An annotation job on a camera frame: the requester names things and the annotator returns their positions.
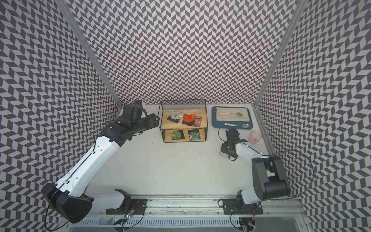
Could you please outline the white handled spoon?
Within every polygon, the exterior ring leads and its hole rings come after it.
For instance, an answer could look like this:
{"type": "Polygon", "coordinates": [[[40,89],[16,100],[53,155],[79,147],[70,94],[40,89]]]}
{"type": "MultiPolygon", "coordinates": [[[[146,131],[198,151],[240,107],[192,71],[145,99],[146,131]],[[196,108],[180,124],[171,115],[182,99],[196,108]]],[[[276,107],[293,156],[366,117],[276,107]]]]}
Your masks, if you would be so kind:
{"type": "Polygon", "coordinates": [[[237,125],[237,124],[231,124],[231,123],[225,123],[225,126],[230,126],[230,127],[241,127],[244,129],[248,129],[250,127],[249,124],[242,124],[242,125],[237,125]]]}

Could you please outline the teal plastic tray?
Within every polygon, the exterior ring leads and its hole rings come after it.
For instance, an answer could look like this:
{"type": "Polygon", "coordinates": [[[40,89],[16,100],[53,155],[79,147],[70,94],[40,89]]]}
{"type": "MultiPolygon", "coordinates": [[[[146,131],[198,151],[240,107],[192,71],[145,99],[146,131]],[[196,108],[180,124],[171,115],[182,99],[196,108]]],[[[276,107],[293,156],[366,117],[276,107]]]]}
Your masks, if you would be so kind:
{"type": "Polygon", "coordinates": [[[214,128],[228,126],[251,130],[254,127],[250,110],[246,107],[214,106],[211,114],[214,128]]]}

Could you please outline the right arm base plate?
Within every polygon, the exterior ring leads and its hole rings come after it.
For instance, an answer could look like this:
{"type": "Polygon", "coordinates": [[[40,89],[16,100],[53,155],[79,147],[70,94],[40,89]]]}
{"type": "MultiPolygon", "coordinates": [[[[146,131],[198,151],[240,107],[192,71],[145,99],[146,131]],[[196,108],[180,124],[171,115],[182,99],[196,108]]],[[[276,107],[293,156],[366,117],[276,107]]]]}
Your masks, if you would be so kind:
{"type": "Polygon", "coordinates": [[[260,203],[245,204],[236,199],[221,199],[218,204],[223,208],[225,215],[263,215],[263,208],[260,203]]]}

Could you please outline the white floral tea bag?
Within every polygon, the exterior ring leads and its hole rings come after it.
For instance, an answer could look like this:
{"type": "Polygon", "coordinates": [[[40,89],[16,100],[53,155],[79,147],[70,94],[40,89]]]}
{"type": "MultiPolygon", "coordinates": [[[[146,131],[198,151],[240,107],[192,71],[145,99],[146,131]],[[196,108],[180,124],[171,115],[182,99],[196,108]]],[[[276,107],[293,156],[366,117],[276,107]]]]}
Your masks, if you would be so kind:
{"type": "Polygon", "coordinates": [[[170,115],[167,117],[167,120],[174,123],[178,123],[180,119],[183,117],[183,115],[184,114],[179,111],[172,111],[170,115]]]}

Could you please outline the small red tea bag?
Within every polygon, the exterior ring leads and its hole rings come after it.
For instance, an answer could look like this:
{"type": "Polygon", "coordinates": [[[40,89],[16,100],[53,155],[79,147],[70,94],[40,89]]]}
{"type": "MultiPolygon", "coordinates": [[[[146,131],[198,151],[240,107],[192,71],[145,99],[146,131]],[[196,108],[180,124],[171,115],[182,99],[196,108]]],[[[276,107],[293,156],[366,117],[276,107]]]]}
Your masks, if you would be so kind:
{"type": "Polygon", "coordinates": [[[186,124],[186,122],[191,122],[195,119],[196,114],[184,114],[182,124],[186,124]]]}

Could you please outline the aluminium front rail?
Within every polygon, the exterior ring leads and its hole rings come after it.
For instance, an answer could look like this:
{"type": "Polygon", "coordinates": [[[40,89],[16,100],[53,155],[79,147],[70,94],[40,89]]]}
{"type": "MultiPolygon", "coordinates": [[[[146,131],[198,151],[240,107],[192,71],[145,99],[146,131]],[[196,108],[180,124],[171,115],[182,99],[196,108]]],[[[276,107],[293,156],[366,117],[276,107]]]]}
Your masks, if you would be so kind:
{"type": "MultiPolygon", "coordinates": [[[[192,217],[192,216],[230,216],[225,215],[223,208],[218,204],[221,199],[234,199],[231,196],[220,198],[219,196],[132,196],[131,199],[147,199],[147,206],[144,214],[147,216],[170,216],[170,217],[192,217]]],[[[260,203],[263,208],[263,215],[258,217],[305,217],[306,213],[301,202],[297,198],[278,200],[267,200],[260,203]]],[[[106,215],[107,209],[116,209],[118,206],[103,205],[103,209],[94,209],[88,214],[106,215]]]]}

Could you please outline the black wire wooden shelf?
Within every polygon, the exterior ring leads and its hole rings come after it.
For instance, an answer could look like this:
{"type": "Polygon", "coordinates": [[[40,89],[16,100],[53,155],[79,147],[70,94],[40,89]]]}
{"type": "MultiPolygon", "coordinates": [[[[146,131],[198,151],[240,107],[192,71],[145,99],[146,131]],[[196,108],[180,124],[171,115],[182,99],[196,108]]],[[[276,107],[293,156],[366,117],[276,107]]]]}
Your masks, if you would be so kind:
{"type": "Polygon", "coordinates": [[[205,142],[208,117],[205,99],[163,100],[159,129],[164,143],[205,142]]]}

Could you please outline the pink handled spoon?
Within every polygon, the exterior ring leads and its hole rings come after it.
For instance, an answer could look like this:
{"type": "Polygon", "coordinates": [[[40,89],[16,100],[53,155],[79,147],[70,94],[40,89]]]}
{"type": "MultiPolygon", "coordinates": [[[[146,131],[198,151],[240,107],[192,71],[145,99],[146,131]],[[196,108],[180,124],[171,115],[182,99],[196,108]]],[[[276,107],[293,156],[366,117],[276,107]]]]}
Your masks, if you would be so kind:
{"type": "Polygon", "coordinates": [[[240,113],[240,112],[237,112],[237,113],[220,112],[219,114],[220,114],[220,115],[236,115],[236,116],[239,116],[239,117],[242,117],[242,116],[243,116],[243,114],[240,113]]]}

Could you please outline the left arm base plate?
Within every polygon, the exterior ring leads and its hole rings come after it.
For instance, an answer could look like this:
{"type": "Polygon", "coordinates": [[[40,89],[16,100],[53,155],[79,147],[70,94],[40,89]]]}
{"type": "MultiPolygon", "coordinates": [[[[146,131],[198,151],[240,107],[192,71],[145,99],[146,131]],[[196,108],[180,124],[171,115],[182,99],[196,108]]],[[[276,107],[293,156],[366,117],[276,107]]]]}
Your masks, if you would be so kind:
{"type": "Polygon", "coordinates": [[[124,200],[122,205],[116,209],[107,209],[107,215],[127,215],[130,210],[134,210],[134,215],[143,215],[147,206],[147,199],[124,200]]]}

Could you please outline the pink plastic cup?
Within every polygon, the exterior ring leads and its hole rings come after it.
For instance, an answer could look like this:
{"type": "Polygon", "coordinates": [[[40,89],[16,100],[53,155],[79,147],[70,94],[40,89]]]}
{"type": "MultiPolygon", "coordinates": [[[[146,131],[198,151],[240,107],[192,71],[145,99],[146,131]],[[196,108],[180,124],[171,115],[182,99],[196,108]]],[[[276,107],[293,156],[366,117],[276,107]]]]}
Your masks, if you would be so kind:
{"type": "Polygon", "coordinates": [[[252,145],[257,144],[262,139],[262,134],[256,130],[250,132],[248,142],[252,145]]]}

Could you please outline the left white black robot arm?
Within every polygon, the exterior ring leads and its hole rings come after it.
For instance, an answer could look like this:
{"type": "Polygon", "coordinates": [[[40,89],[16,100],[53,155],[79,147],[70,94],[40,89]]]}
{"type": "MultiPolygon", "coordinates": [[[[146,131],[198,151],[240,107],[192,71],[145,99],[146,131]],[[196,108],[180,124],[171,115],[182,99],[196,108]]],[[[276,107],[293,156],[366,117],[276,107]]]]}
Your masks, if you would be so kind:
{"type": "Polygon", "coordinates": [[[122,114],[105,126],[92,148],[55,184],[47,183],[42,195],[49,206],[70,223],[78,223],[89,213],[123,209],[129,211],[131,195],[122,189],[112,193],[87,194],[93,176],[125,142],[143,131],[158,127],[159,117],[148,114],[141,101],[127,104],[122,114]]]}

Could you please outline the beige folded cloth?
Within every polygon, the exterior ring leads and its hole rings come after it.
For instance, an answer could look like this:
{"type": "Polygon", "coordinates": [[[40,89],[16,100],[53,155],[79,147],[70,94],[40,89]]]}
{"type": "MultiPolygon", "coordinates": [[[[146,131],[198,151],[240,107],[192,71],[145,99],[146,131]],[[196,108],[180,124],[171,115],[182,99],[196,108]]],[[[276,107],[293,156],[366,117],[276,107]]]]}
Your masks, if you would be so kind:
{"type": "Polygon", "coordinates": [[[250,116],[247,108],[217,107],[217,121],[249,122],[250,116]]]}

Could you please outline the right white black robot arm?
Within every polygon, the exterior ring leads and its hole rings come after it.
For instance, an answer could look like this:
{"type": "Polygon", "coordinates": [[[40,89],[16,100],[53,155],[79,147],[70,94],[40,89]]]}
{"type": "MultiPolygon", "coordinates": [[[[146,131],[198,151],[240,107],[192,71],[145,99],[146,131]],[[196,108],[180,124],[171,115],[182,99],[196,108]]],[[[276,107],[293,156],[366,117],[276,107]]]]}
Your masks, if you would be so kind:
{"type": "Polygon", "coordinates": [[[251,166],[253,184],[238,191],[236,196],[236,205],[240,211],[255,209],[262,201],[290,194],[291,188],[282,159],[256,150],[247,140],[240,138],[235,128],[226,130],[226,140],[223,141],[220,154],[230,161],[242,158],[251,166]]]}

